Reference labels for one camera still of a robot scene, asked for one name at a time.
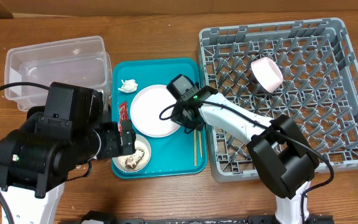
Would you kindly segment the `white round plate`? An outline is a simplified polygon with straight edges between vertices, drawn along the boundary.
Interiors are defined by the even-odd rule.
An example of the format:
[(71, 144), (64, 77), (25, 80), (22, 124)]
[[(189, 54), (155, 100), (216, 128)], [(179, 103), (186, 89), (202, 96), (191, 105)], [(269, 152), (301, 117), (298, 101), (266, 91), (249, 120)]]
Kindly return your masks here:
[(180, 128), (170, 119), (161, 120), (160, 113), (176, 99), (169, 93), (166, 85), (151, 85), (142, 89), (131, 103), (130, 116), (132, 124), (142, 134), (163, 138), (173, 134)]

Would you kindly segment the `pink bowl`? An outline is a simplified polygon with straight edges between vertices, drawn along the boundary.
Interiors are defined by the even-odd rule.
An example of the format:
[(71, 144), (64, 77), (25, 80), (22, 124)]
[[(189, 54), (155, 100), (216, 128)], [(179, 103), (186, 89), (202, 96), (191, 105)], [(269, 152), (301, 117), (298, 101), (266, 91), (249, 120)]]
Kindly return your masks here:
[(256, 80), (269, 93), (273, 93), (283, 83), (281, 70), (278, 65), (268, 57), (253, 61), (250, 67)]

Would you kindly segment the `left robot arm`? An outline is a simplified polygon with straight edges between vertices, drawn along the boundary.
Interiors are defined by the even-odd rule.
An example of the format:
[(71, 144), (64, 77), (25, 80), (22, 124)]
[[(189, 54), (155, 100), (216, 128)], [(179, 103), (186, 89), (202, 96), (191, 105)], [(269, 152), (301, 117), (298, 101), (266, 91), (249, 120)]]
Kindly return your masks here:
[(103, 94), (53, 82), (45, 105), (0, 140), (3, 223), (53, 223), (69, 172), (135, 153), (132, 122), (110, 117)]

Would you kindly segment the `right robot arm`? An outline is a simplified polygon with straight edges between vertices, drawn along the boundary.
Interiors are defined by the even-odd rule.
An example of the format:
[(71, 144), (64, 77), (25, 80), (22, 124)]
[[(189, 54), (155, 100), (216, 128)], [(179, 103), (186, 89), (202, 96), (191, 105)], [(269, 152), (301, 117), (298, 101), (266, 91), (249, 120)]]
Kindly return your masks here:
[(260, 180), (276, 196), (278, 223), (308, 220), (305, 195), (319, 158), (294, 120), (247, 111), (210, 86), (167, 90), (177, 101), (170, 120), (190, 130), (203, 124), (221, 128), (246, 144)]

